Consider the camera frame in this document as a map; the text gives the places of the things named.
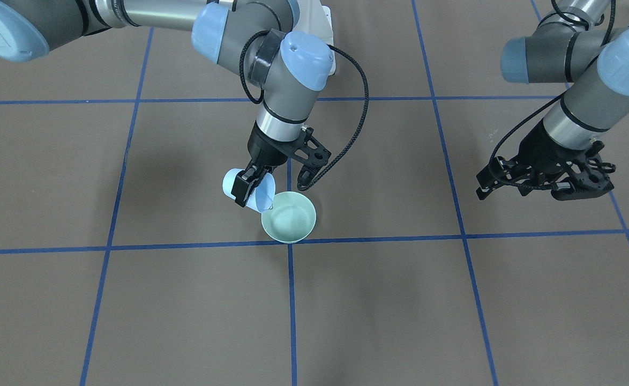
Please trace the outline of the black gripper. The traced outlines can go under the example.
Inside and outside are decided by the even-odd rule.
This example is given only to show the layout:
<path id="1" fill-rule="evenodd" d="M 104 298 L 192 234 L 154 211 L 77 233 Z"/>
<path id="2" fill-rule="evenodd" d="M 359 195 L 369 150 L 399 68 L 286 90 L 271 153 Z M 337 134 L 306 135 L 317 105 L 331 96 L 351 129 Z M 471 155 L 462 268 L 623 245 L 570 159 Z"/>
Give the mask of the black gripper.
<path id="1" fill-rule="evenodd" d="M 476 195 L 486 199 L 503 186 L 516 187 L 522 196 L 534 190 L 549 191 L 558 201 L 598 198 L 613 191 L 609 177 L 616 166 L 600 156 L 602 141 L 588 149 L 571 150 L 557 144 L 540 122 L 520 142 L 510 160 L 495 156 L 476 175 Z"/>
<path id="2" fill-rule="evenodd" d="M 293 141 L 281 142 L 254 124 L 248 151 L 251 161 L 246 169 L 230 171 L 230 197 L 241 207 L 272 207 L 272 173 L 288 159 L 302 164 L 297 187 L 312 188 L 331 157 L 331 152 L 314 138 L 311 127 L 301 129 Z"/>

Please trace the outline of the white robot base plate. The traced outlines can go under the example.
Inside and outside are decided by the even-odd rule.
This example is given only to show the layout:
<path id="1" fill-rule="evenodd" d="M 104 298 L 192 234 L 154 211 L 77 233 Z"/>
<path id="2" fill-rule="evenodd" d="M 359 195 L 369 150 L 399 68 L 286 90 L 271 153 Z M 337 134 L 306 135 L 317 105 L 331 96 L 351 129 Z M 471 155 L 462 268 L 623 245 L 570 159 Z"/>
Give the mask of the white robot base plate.
<path id="1" fill-rule="evenodd" d="M 334 34 L 330 9 L 320 1 L 294 1 L 297 5 L 297 20 L 292 32 L 287 34 L 282 48 L 289 69 L 295 69 L 297 80 L 306 83 L 322 83 L 326 76 L 335 73 L 335 52 L 330 50 L 329 64 L 324 64 L 324 44 L 334 45 Z"/>

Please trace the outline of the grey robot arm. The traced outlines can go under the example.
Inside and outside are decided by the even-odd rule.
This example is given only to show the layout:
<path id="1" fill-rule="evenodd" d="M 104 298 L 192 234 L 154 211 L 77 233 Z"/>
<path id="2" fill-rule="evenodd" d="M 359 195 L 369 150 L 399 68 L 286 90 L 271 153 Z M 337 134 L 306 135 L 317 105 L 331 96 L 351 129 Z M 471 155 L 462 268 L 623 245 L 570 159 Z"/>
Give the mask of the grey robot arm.
<path id="1" fill-rule="evenodd" d="M 334 73 L 335 55 L 364 71 L 349 54 L 313 34 L 318 1 L 0 1 L 0 58 L 26 63 L 78 39 L 147 27 L 188 35 L 199 55 L 239 76 L 260 106 L 248 141 L 250 161 L 232 173 L 227 195 L 247 205 L 287 160 L 302 164 L 306 191 L 341 157 L 313 136 L 306 121 Z"/>
<path id="2" fill-rule="evenodd" d="M 614 164 L 605 163 L 601 135 L 629 113 L 629 26 L 614 33 L 613 19 L 596 32 L 604 10 L 614 1 L 552 2 L 553 10 L 531 36 L 509 41 L 501 54 L 501 75 L 513 83 L 561 83 L 569 90 L 542 107 L 545 116 L 520 142 L 511 159 L 498 156 L 476 175 L 479 200 L 503 186 L 522 196 L 549 191 L 558 201 L 598 198 L 613 190 Z M 251 157 L 244 169 L 227 173 L 224 193 L 241 207 L 257 199 L 257 211 L 270 209 L 274 197 L 272 173 L 288 159 L 302 164 L 297 187 L 306 191 L 341 157 L 332 158 L 305 124 L 314 98 L 325 86 L 334 53 L 341 49 L 303 31 L 287 30 L 278 12 L 275 22 L 249 30 L 229 44 L 229 24 L 237 8 L 218 8 L 224 30 L 215 42 L 219 61 L 228 61 L 241 79 L 260 95 L 260 105 L 248 142 Z"/>

